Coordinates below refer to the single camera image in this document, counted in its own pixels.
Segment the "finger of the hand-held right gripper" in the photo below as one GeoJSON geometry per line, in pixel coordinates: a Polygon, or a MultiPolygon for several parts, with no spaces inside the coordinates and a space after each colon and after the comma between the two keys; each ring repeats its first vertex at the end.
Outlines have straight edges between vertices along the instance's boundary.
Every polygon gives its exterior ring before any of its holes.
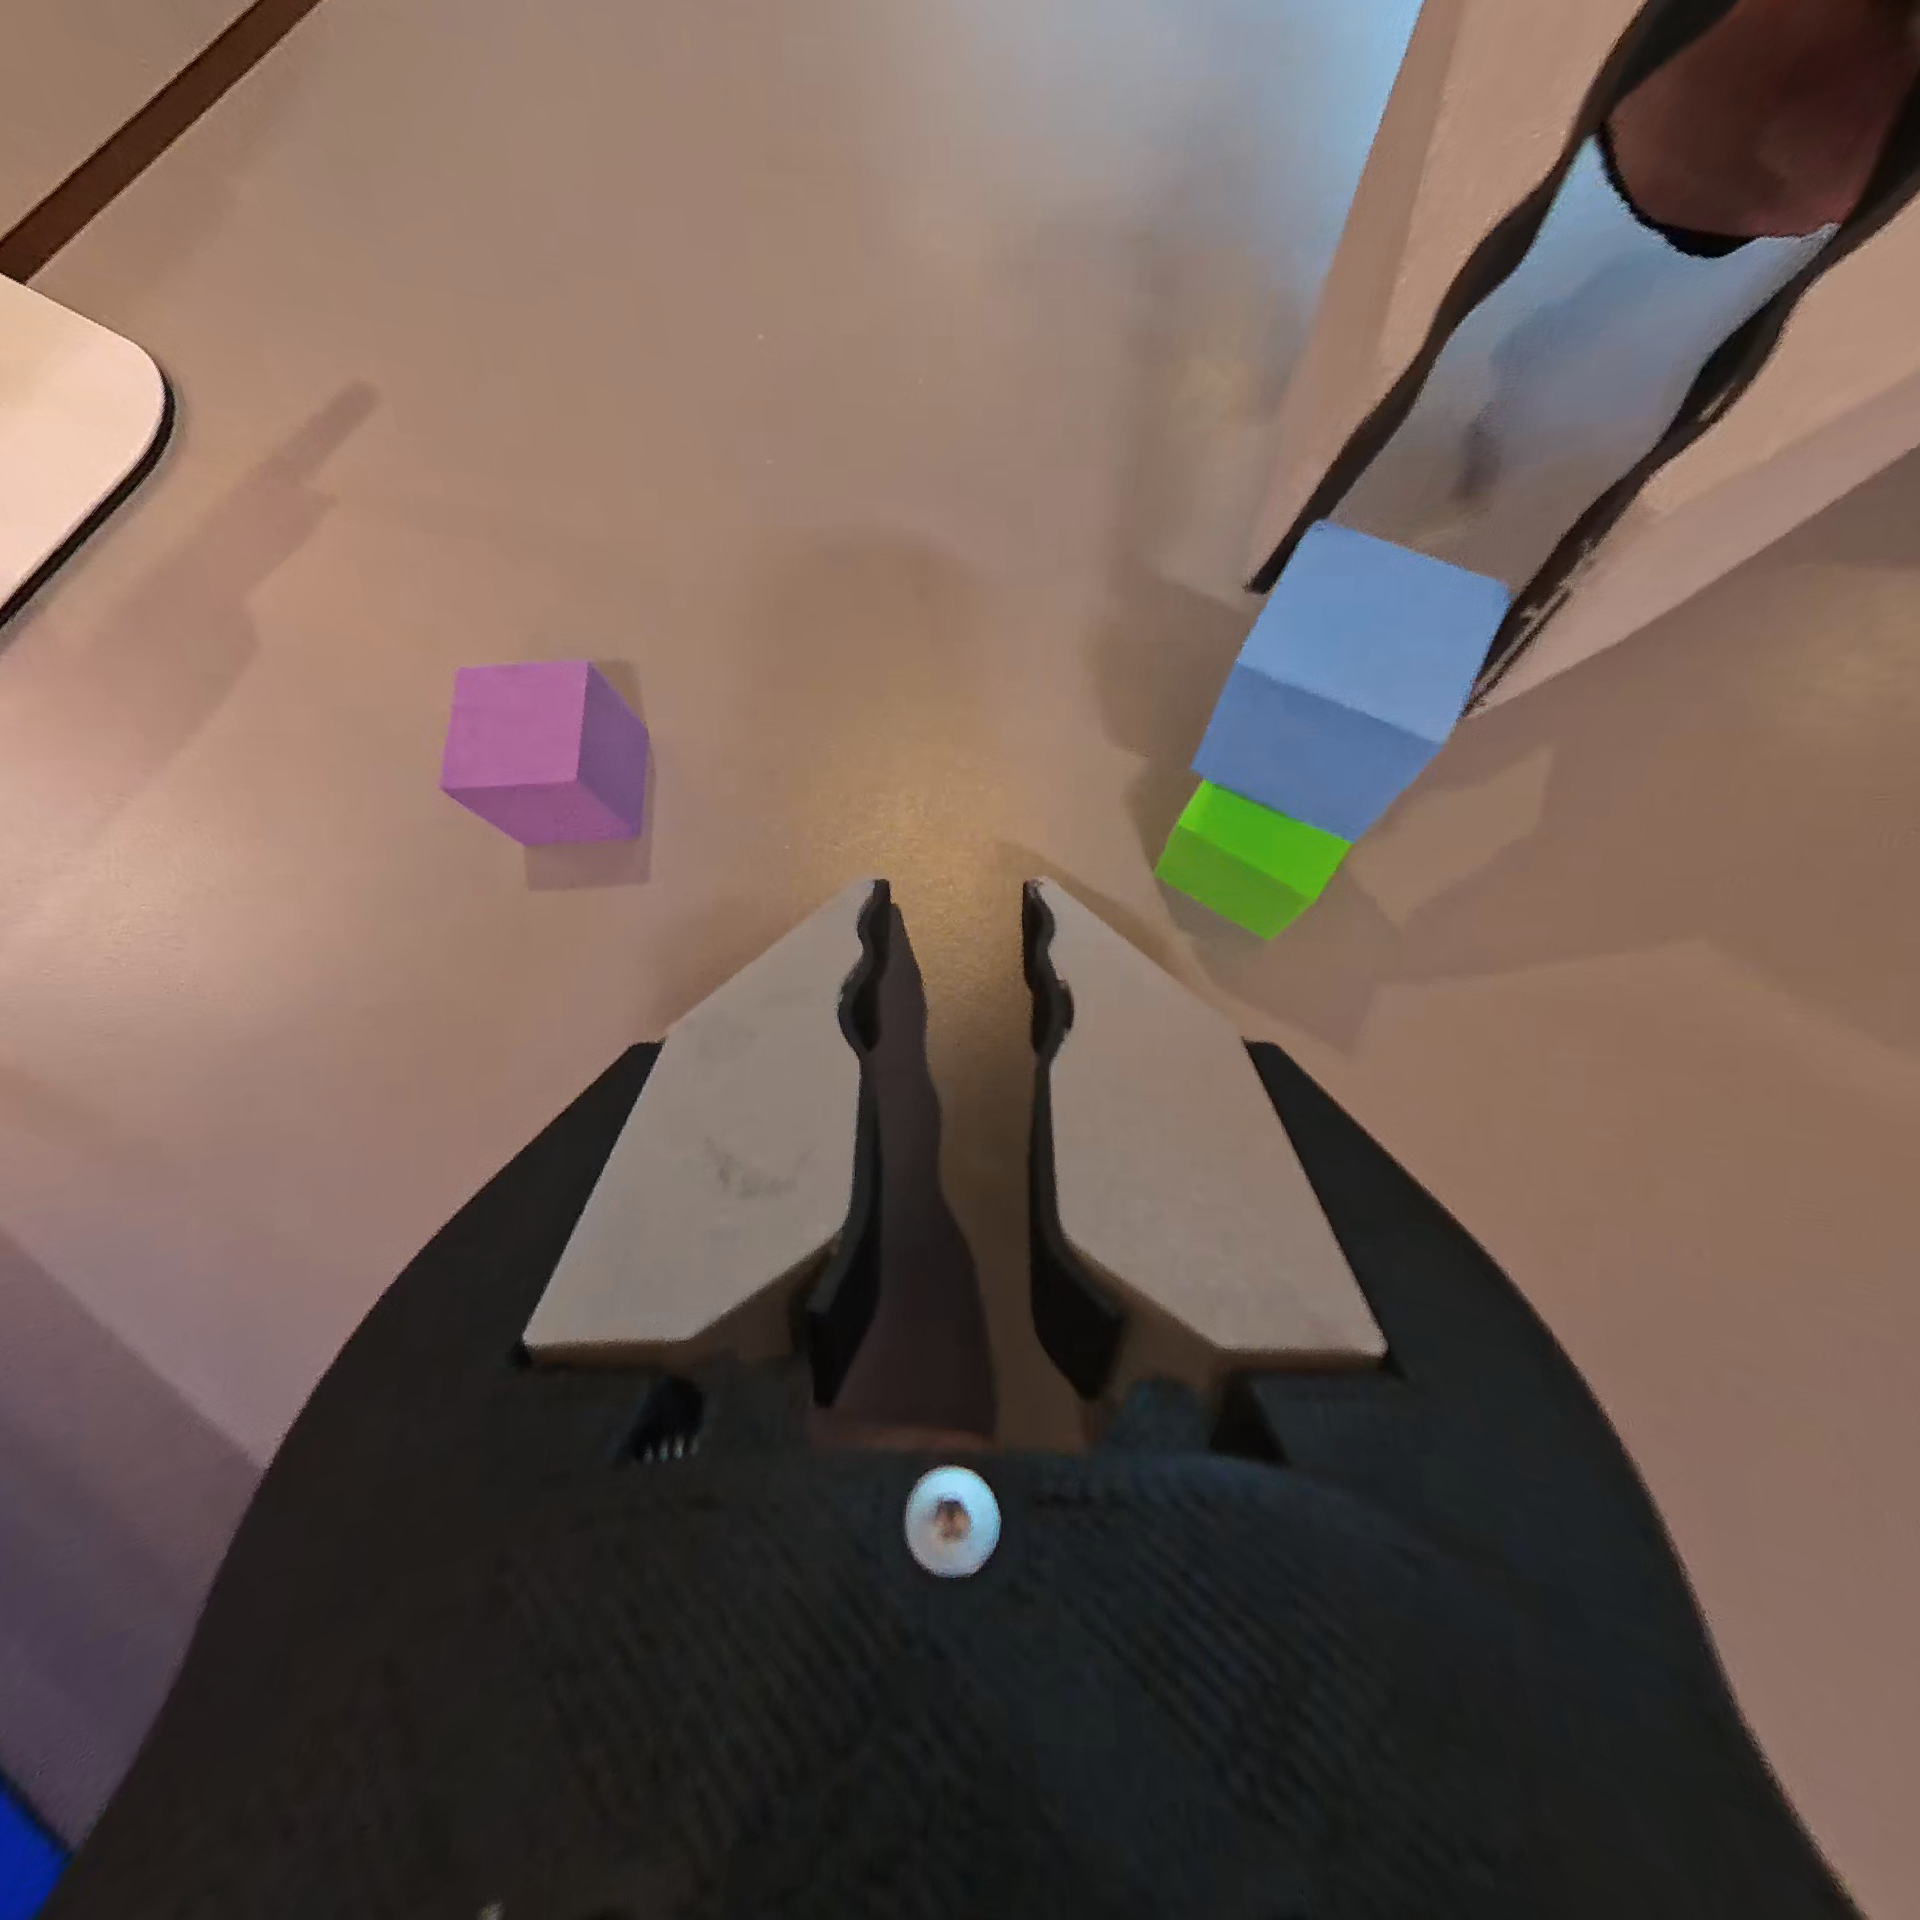
{"type": "Polygon", "coordinates": [[[1917,450],[1917,190],[1918,137],[1893,134],[1852,213],[1523,588],[1468,711],[1630,638],[1917,450]]]}
{"type": "Polygon", "coordinates": [[[1288,382],[1247,590],[1275,588],[1393,442],[1464,317],[1524,255],[1622,66],[1633,1],[1431,1],[1288,382]]]}

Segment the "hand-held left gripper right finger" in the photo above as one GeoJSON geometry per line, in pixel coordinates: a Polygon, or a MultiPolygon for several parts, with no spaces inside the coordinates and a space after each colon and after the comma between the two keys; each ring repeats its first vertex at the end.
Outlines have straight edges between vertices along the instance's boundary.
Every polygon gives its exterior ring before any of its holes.
{"type": "Polygon", "coordinates": [[[1085,1404],[1389,1352],[1249,1044],[1052,877],[1021,897],[1038,1341],[1085,1404]]]}

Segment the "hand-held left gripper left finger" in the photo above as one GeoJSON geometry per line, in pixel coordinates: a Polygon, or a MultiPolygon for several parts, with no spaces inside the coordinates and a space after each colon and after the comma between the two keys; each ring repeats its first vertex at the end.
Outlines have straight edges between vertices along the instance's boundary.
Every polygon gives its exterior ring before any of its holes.
{"type": "Polygon", "coordinates": [[[833,1404],[874,1319],[873,1055],[894,918],[861,877],[676,1019],[524,1323],[534,1364],[691,1379],[803,1355],[833,1404]]]}

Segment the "green foam cube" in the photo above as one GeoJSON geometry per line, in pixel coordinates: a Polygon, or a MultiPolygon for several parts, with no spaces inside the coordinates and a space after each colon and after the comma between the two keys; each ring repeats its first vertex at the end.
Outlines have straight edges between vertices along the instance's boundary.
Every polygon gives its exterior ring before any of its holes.
{"type": "Polygon", "coordinates": [[[1263,939],[1321,899],[1352,840],[1201,780],[1157,860],[1170,889],[1263,939]]]}

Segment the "blue foam cube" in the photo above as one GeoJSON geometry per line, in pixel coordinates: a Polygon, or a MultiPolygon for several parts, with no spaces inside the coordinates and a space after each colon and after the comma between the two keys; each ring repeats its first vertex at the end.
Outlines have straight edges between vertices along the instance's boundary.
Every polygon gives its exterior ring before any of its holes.
{"type": "Polygon", "coordinates": [[[1452,736],[1510,604],[1496,578],[1315,522],[1240,644],[1192,772],[1355,843],[1452,736]]]}

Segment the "purple foam cube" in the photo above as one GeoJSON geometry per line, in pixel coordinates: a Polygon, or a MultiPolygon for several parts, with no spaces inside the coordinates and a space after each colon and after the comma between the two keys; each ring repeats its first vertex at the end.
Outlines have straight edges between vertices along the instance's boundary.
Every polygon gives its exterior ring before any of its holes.
{"type": "Polygon", "coordinates": [[[455,675],[440,789],[524,850],[636,840],[650,765],[646,721],[590,659],[455,675]]]}

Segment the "blue plastic bin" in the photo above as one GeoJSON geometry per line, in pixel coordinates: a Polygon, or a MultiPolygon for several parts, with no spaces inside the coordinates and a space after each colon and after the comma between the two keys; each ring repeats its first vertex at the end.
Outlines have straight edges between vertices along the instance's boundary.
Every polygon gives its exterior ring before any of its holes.
{"type": "Polygon", "coordinates": [[[69,1870],[73,1853],[8,1777],[2,1777],[0,1815],[2,1917],[37,1917],[69,1870]]]}

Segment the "white document stand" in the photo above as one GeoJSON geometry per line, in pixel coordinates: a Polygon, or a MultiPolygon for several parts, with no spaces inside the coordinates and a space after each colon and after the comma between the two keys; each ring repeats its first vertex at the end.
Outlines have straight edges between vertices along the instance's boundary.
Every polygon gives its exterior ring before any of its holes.
{"type": "Polygon", "coordinates": [[[157,468],[175,422],[175,388],[147,347],[2,280],[5,619],[157,468]]]}

